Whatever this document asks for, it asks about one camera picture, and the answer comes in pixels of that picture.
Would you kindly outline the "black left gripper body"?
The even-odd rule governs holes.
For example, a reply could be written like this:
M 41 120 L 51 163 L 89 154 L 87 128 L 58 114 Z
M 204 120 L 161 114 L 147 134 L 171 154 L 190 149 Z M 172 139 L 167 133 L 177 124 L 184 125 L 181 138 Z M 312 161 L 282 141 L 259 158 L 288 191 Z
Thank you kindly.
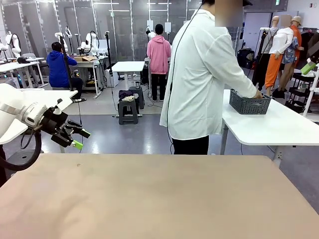
M 65 125 L 68 115 L 59 107 L 50 107 L 44 114 L 41 120 L 41 130 L 48 134 L 61 133 L 66 134 Z

